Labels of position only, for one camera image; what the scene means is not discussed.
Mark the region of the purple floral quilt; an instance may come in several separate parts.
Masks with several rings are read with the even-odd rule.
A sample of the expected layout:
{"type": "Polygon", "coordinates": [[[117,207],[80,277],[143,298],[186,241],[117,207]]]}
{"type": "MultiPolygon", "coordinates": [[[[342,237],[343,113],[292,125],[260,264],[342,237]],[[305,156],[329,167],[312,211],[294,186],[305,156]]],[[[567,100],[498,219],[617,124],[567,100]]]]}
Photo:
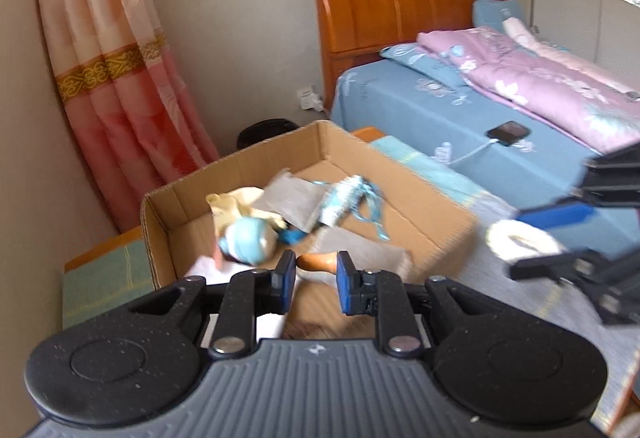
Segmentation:
{"type": "Polygon", "coordinates": [[[561,63],[538,56],[488,26],[421,33],[426,51],[470,85],[585,146],[606,153],[639,141],[639,105],[561,63]]]}

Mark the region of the black lined trash bin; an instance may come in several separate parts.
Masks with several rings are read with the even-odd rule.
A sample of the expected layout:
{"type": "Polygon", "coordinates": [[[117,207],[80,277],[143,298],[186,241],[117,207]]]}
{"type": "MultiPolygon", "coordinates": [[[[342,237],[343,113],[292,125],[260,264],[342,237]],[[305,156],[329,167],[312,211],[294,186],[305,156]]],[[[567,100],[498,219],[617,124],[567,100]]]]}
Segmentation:
{"type": "Polygon", "coordinates": [[[294,132],[299,124],[286,118],[267,118],[244,128],[236,137],[236,150],[241,151],[256,143],[294,132]]]}

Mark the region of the cardboard box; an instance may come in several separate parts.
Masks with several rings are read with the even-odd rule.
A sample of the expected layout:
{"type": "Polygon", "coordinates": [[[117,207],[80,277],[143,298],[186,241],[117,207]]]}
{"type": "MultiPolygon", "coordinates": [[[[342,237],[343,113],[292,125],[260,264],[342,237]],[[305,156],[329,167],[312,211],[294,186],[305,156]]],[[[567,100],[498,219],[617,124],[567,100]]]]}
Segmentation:
{"type": "Polygon", "coordinates": [[[380,197],[378,222],[368,208],[349,214],[344,229],[377,241],[382,234],[411,262],[399,274],[422,282],[433,273],[454,276],[476,247],[475,216],[406,166],[327,120],[319,120],[222,158],[148,194],[141,227],[153,283],[167,286],[201,256],[213,255],[214,218],[207,195],[262,189],[256,208],[280,214],[300,230],[314,229],[332,184],[359,176],[380,197]]]}

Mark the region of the white sock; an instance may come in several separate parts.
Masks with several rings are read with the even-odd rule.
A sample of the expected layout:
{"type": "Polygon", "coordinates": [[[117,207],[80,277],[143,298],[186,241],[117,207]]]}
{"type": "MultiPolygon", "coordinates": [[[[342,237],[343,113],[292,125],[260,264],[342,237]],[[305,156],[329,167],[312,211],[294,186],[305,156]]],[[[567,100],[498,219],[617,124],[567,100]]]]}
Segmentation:
{"type": "Polygon", "coordinates": [[[235,264],[217,270],[213,259],[204,256],[188,270],[188,278],[200,276],[205,280],[201,307],[216,317],[210,331],[210,354],[241,357],[262,340],[282,336],[286,314],[272,314],[269,306],[272,270],[235,264]]]}

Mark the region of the cream scrunchie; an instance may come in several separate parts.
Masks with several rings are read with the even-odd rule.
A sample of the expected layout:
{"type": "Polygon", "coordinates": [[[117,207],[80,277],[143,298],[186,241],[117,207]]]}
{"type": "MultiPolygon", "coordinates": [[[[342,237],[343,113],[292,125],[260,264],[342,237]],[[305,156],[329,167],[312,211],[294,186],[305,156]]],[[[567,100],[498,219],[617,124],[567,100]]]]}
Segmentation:
{"type": "Polygon", "coordinates": [[[521,259],[556,255],[564,250],[551,234],[514,219],[492,224],[487,229],[485,242],[498,258],[508,264],[521,259]]]}

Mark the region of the cream yellow cloth bag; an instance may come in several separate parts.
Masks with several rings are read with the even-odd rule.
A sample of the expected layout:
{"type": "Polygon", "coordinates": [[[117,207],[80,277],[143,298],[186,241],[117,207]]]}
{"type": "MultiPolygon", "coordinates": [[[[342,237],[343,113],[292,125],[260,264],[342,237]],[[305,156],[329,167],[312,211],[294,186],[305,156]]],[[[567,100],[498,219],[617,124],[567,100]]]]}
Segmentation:
{"type": "Polygon", "coordinates": [[[242,187],[228,193],[206,195],[206,202],[213,215],[216,238],[221,238],[226,229],[242,217],[263,219],[274,230],[284,230],[286,222],[281,215],[254,206],[263,195],[264,190],[256,187],[242,187]]]}

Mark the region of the blue pillow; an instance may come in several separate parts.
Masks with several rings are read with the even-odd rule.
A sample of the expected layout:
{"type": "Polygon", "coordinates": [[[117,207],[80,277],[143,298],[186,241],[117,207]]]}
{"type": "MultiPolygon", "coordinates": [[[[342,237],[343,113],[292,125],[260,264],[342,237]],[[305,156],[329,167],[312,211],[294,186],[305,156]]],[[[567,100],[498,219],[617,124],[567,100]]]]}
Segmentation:
{"type": "Polygon", "coordinates": [[[474,28],[487,26],[504,34],[503,22],[517,18],[526,22],[526,16],[517,0],[474,0],[472,5],[472,21],[474,28]]]}

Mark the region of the black smartphone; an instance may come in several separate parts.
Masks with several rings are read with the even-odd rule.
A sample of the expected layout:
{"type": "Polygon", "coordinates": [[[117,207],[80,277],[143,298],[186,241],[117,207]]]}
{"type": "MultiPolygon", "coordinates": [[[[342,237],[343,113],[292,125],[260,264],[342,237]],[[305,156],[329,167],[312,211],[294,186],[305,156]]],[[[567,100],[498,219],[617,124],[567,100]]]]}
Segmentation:
{"type": "Polygon", "coordinates": [[[486,132],[489,140],[494,140],[502,146],[513,146],[515,143],[525,139],[530,134],[530,129],[515,120],[491,128],[486,132]]]}

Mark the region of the blue floral bed sheet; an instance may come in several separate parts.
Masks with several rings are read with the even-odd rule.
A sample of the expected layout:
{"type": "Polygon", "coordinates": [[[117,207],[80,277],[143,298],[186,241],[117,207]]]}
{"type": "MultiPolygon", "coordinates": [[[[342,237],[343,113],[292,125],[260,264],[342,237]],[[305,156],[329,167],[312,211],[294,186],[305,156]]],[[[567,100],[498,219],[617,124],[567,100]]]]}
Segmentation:
{"type": "Polygon", "coordinates": [[[417,41],[387,47],[380,60],[344,72],[331,116],[347,130],[378,128],[521,210],[570,198],[585,162],[604,154],[478,91],[417,41]],[[513,146],[486,137],[508,120],[530,134],[513,146]]]}

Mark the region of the pink orange shoe insole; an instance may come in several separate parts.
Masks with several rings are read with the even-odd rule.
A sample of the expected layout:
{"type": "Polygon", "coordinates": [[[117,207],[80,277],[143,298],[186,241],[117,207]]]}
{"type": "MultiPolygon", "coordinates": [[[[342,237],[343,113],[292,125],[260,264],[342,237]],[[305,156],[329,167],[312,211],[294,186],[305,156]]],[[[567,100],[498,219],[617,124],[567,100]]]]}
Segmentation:
{"type": "Polygon", "coordinates": [[[300,254],[296,266],[308,272],[336,273],[337,252],[300,254]]]}

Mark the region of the white wall charger plug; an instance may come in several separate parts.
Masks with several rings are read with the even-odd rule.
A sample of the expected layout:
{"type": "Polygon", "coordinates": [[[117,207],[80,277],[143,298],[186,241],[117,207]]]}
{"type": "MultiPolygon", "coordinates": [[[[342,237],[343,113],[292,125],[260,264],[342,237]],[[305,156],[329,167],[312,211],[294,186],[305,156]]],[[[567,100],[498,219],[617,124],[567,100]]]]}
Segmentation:
{"type": "Polygon", "coordinates": [[[321,113],[324,111],[324,104],[321,94],[316,91],[314,85],[308,85],[303,88],[299,88],[296,91],[299,107],[303,111],[316,111],[321,113]]]}

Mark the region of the pink patterned curtain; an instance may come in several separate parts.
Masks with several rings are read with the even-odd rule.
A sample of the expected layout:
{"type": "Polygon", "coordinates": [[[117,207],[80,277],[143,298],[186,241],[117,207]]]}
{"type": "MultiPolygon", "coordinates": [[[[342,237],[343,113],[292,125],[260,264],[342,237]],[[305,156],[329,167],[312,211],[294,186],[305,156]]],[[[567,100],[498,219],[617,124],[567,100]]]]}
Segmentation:
{"type": "Polygon", "coordinates": [[[119,230],[149,192],[219,156],[153,0],[38,0],[58,95],[119,230]]]}

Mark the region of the blue patterned sachet with tassel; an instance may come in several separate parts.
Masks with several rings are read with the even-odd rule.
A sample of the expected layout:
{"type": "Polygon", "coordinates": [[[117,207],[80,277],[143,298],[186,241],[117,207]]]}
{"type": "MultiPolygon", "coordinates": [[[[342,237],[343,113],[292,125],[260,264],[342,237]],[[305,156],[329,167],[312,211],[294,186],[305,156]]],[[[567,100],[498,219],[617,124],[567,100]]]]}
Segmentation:
{"type": "MultiPolygon", "coordinates": [[[[335,184],[319,180],[314,182],[331,187],[324,198],[314,230],[318,226],[338,227],[348,215],[352,215],[359,221],[373,224],[380,240],[390,240],[383,222],[384,196],[378,186],[359,175],[348,176],[335,184]]],[[[278,239],[281,243],[293,244],[305,239],[309,233],[300,231],[286,222],[286,228],[279,231],[278,239]]]]}

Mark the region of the blue white round toy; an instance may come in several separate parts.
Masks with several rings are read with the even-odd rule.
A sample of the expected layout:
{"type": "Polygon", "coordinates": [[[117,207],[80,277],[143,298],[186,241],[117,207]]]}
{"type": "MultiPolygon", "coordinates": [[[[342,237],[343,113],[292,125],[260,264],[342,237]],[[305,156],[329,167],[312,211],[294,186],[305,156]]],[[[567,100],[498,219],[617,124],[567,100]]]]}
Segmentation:
{"type": "Polygon", "coordinates": [[[277,244],[278,232],[268,221],[256,217],[242,217],[232,222],[218,240],[222,254],[252,266],[270,259],[277,244]]]}

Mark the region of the grey fabric sachet pouch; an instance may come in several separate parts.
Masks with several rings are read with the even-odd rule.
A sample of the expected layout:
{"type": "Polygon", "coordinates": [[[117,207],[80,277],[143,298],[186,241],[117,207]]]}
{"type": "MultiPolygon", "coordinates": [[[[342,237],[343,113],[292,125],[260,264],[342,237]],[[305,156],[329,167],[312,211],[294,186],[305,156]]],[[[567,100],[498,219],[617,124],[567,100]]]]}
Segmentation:
{"type": "Polygon", "coordinates": [[[254,206],[279,214],[294,228],[309,233],[314,230],[330,189],[327,184],[299,178],[283,169],[264,187],[264,195],[254,206]]]}

